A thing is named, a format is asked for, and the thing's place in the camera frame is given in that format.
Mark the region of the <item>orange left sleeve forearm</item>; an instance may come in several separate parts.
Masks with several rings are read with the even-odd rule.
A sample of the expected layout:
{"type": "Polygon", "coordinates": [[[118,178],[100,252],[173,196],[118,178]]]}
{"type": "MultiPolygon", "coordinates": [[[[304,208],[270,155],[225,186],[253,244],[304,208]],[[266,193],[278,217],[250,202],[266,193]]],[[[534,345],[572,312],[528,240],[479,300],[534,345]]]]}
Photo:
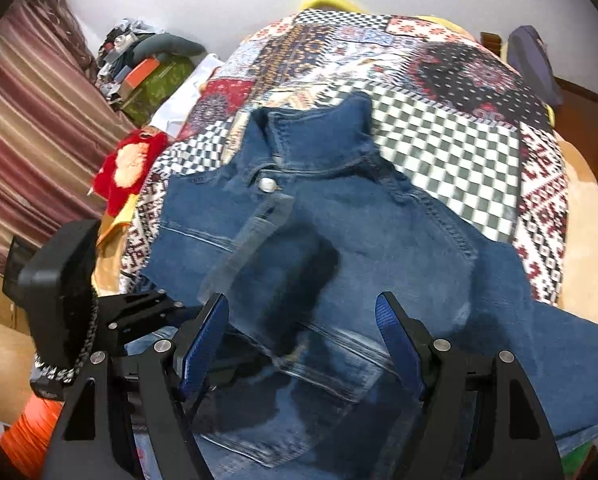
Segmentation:
{"type": "Polygon", "coordinates": [[[14,424],[0,437],[11,463],[28,479],[40,479],[49,441],[62,410],[62,402],[30,396],[14,424]]]}

